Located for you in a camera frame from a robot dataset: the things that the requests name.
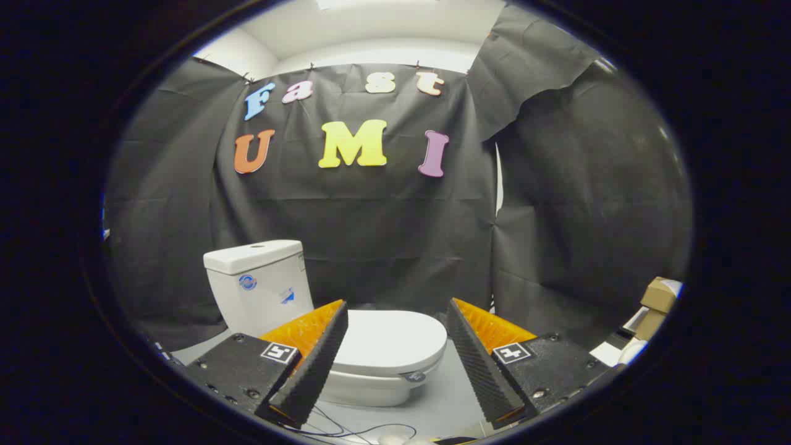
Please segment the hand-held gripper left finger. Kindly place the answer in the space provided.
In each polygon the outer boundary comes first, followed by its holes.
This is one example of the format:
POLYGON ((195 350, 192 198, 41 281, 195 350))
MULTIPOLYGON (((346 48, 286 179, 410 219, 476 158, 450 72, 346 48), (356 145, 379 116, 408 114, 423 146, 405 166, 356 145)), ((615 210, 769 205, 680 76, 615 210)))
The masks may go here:
POLYGON ((348 327, 347 302, 336 300, 262 336, 234 333, 184 374, 232 408, 297 429, 313 411, 348 327))

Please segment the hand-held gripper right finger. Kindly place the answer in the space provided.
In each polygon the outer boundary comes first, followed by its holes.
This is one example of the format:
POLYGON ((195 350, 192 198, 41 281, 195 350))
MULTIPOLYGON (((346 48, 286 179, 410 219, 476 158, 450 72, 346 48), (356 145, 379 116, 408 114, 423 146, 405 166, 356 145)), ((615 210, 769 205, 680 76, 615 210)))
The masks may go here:
POLYGON ((536 335, 458 298, 447 305, 447 332, 485 420, 498 428, 565 405, 611 372, 565 335, 536 335))

